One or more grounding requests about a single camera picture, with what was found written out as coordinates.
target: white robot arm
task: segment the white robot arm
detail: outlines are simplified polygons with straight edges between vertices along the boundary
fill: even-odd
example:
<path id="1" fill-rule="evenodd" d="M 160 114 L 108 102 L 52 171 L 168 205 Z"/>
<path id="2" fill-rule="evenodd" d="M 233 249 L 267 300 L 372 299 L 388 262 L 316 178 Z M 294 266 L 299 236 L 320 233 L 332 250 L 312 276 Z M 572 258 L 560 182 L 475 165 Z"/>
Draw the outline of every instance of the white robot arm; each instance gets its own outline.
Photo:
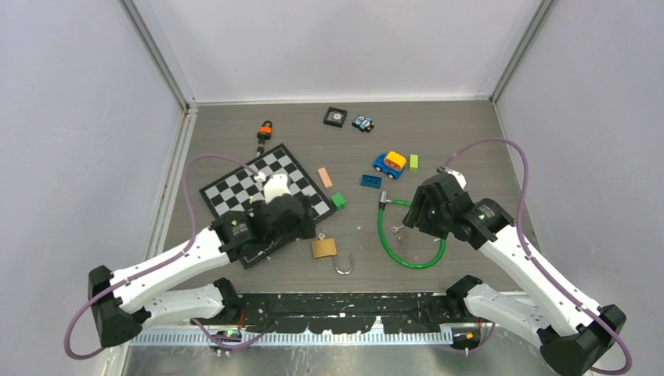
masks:
<path id="1" fill-rule="evenodd" d="M 559 374 L 585 373 L 614 342 L 585 311 L 615 332 L 622 329 L 625 314 L 615 305 L 601 307 L 582 293 L 526 241 L 528 255 L 521 247 L 514 220 L 503 208 L 490 199 L 473 202 L 464 187 L 465 179 L 459 172 L 440 168 L 437 175 L 417 187 L 404 226 L 443 239 L 452 233 L 468 242 L 505 270 L 537 307 L 502 295 L 473 276 L 462 278 L 447 295 L 463 313 L 491 320 L 532 343 Z M 532 259 L 581 304 L 572 303 Z"/>
<path id="2" fill-rule="evenodd" d="M 196 289 L 165 291 L 238 259 L 250 259 L 253 265 L 266 257 L 264 251 L 274 249 L 276 242 L 315 236 L 309 198 L 290 195 L 287 175 L 270 176 L 263 191 L 265 200 L 252 201 L 251 212 L 225 213 L 200 231 L 187 251 L 185 242 L 136 266 L 113 272 L 105 266 L 93 269 L 88 274 L 89 298 L 125 282 L 92 305 L 102 347 L 120 345 L 154 325 L 193 317 L 233 318 L 241 302 L 224 278 Z M 146 271 L 130 282 L 130 276 Z"/>

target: black and white checkered board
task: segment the black and white checkered board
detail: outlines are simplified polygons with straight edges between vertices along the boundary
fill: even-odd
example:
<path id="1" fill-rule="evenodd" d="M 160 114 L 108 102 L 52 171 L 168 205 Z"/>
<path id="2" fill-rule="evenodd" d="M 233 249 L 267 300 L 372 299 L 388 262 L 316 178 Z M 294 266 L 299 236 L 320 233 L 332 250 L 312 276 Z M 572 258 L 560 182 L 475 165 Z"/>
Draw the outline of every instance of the black and white checkered board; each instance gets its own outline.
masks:
<path id="1" fill-rule="evenodd" d="M 290 178 L 290 194 L 302 193 L 310 196 L 314 223 L 320 222 L 337 210 L 285 145 L 280 144 L 268 150 L 248 164 L 264 172 L 265 176 L 287 173 Z M 255 182 L 251 173 L 241 167 L 207 184 L 200 189 L 200 194 L 203 195 L 215 218 L 231 210 L 240 212 L 250 210 L 251 196 L 259 200 L 265 199 L 263 185 Z"/>

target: small toy vehicle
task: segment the small toy vehicle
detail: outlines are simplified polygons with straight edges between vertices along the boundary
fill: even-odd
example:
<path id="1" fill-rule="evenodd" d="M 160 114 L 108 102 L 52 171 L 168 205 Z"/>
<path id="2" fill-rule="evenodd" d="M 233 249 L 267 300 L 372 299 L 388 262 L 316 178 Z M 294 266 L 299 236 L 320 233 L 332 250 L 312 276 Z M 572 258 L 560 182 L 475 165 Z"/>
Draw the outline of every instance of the small toy vehicle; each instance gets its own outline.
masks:
<path id="1" fill-rule="evenodd" d="M 376 158 L 373 168 L 383 172 L 390 179 L 397 180 L 406 167 L 406 158 L 395 151 L 383 153 Z"/>
<path id="2" fill-rule="evenodd" d="M 362 132 L 371 132 L 371 129 L 374 129 L 374 120 L 371 117 L 365 117 L 364 115 L 357 115 L 355 120 L 352 122 L 353 127 L 359 129 Z"/>

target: yellow toy car roof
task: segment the yellow toy car roof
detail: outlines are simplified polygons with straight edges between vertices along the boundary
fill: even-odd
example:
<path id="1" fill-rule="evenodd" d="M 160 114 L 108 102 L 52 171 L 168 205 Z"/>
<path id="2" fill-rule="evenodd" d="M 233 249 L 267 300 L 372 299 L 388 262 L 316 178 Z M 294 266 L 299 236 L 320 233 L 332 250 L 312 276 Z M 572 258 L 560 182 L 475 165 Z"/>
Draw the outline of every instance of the yellow toy car roof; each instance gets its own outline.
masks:
<path id="1" fill-rule="evenodd" d="M 385 164 L 396 171 L 401 171 L 406 166 L 406 157 L 395 151 L 391 151 L 385 156 Z"/>

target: green block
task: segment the green block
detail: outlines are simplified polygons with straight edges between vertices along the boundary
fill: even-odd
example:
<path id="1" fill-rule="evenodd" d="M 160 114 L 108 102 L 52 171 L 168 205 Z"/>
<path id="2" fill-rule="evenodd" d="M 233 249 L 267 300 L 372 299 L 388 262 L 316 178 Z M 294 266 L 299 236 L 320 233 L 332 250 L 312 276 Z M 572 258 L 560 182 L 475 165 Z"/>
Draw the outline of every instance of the green block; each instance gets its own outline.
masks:
<path id="1" fill-rule="evenodd" d="M 419 161 L 419 157 L 417 154 L 411 154 L 410 155 L 410 163 L 408 164 L 409 170 L 412 172 L 417 171 L 417 162 Z"/>
<path id="2" fill-rule="evenodd" d="M 330 197 L 332 202 L 334 203 L 334 206 L 337 207 L 337 210 L 341 210 L 346 207 L 346 200 L 344 199 L 343 196 L 341 196 L 341 193 L 335 193 Z"/>

